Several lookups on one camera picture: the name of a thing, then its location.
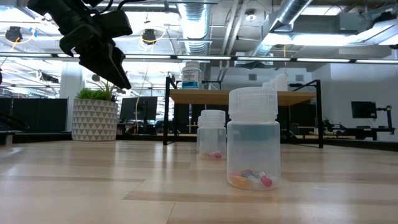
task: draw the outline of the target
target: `shelf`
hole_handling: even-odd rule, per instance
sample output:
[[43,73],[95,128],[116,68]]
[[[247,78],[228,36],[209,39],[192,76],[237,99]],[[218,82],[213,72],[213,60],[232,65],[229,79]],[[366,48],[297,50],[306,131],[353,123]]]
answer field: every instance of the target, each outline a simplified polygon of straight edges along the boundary
[[[310,92],[279,91],[278,105],[292,106],[316,96]],[[170,97],[177,104],[228,105],[229,90],[170,90]]]

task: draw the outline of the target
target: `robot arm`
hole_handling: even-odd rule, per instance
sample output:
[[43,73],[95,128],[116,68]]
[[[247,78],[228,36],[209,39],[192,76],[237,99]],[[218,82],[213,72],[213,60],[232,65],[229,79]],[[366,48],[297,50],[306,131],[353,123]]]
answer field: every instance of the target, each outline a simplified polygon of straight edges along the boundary
[[126,58],[112,38],[132,34],[122,10],[100,14],[88,9],[103,0],[30,0],[27,7],[40,15],[49,13],[64,37],[60,48],[69,56],[80,54],[79,64],[120,88],[130,89],[122,62]]

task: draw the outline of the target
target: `wooden floor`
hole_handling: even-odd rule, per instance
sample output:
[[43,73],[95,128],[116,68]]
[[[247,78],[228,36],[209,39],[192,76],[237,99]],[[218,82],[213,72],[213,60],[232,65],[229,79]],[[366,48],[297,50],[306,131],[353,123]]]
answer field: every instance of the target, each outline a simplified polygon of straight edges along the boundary
[[398,223],[398,153],[282,146],[282,183],[235,189],[196,143],[0,147],[0,223]]

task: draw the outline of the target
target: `silver ductwork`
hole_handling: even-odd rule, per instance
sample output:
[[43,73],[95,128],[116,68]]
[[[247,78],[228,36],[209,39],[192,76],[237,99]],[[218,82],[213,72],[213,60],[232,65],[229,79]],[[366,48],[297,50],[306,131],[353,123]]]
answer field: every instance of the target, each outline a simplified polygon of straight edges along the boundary
[[[265,26],[267,30],[263,33],[267,35],[273,29],[277,29],[283,26],[290,26],[298,18],[304,9],[312,2],[312,0],[284,0],[280,9],[267,18]],[[266,42],[262,41],[256,49],[251,52],[251,56],[265,57],[271,51],[272,45],[267,45]]]
[[[210,17],[209,4],[179,4],[182,18],[182,32],[185,39],[207,39]],[[206,55],[209,53],[209,43],[192,41],[185,42],[185,50],[189,55]]]

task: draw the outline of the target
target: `planter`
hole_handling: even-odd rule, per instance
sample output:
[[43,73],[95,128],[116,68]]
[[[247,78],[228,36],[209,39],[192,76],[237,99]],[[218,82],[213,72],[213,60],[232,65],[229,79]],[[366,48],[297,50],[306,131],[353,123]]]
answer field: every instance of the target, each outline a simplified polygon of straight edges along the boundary
[[118,104],[104,100],[79,100],[73,104],[72,139],[114,141],[118,125]]

